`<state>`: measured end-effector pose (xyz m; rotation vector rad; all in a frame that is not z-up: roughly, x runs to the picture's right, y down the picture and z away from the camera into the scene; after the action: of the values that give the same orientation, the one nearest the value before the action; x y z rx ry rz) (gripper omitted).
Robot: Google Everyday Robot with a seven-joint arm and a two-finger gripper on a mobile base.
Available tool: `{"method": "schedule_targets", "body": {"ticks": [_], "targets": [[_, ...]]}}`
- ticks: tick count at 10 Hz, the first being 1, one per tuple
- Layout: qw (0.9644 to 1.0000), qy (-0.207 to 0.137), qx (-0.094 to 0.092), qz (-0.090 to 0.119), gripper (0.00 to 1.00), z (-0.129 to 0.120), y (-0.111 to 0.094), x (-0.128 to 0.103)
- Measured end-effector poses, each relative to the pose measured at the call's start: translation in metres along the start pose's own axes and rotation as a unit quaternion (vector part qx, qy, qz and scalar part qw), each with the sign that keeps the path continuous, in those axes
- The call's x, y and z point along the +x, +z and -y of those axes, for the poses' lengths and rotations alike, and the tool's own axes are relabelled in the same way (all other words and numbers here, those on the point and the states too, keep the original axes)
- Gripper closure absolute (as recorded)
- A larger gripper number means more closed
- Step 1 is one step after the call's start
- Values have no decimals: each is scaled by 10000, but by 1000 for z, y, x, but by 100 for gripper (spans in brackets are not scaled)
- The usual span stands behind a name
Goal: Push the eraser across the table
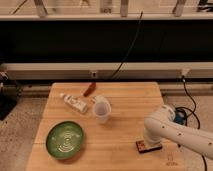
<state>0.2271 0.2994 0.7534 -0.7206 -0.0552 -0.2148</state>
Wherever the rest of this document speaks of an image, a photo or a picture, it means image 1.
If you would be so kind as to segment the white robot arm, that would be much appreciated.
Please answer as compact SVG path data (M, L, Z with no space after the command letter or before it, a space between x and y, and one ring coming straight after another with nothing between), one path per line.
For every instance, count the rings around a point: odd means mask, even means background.
M175 112L168 105L147 115L144 119L145 142L154 146L166 138L213 160L213 133L177 124L174 119Z

